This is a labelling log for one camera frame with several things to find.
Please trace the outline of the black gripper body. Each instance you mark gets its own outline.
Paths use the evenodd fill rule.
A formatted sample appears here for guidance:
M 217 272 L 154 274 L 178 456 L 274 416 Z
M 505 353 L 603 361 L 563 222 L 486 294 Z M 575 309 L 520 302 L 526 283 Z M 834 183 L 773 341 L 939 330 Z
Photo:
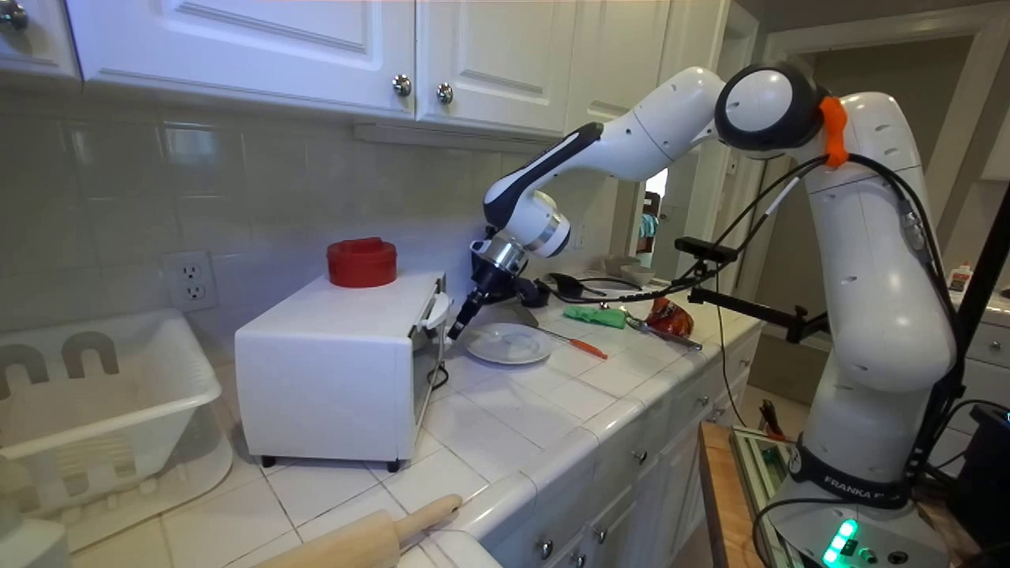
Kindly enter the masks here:
M 471 257 L 474 291 L 469 294 L 469 301 L 477 305 L 494 305 L 505 301 L 517 301 L 520 305 L 532 305 L 532 309 L 547 305 L 550 291 L 540 281 L 532 281 L 525 268 L 526 268 L 525 257 L 517 257 L 514 263 L 505 263 L 502 268 L 495 268 L 483 257 Z

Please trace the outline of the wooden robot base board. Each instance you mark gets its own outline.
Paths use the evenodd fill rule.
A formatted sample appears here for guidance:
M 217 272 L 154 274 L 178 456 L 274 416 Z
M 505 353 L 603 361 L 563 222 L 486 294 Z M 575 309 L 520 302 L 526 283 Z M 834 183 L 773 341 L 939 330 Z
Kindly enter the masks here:
M 752 497 L 746 460 L 732 445 L 732 426 L 702 424 L 697 449 L 713 568 L 763 568 L 752 539 L 758 501 Z M 920 492 L 915 509 L 929 523 L 929 534 L 955 555 L 955 568 L 966 568 L 966 563 L 979 555 L 979 542 L 959 528 L 943 501 Z

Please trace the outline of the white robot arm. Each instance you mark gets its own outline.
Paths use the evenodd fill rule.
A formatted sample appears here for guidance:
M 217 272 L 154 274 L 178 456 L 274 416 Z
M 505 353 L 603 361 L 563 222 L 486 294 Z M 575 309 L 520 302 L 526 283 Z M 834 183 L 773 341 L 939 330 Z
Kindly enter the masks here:
M 896 98 L 830 98 L 794 65 L 721 80 L 687 65 L 611 124 L 586 124 L 495 180 L 486 263 L 461 305 L 477 315 L 572 224 L 544 185 L 575 167 L 644 180 L 704 138 L 800 162 L 815 215 L 834 353 L 776 497 L 756 530 L 818 568 L 947 568 L 955 555 L 913 504 L 931 391 L 958 369 L 955 305 L 925 211 L 920 147 Z

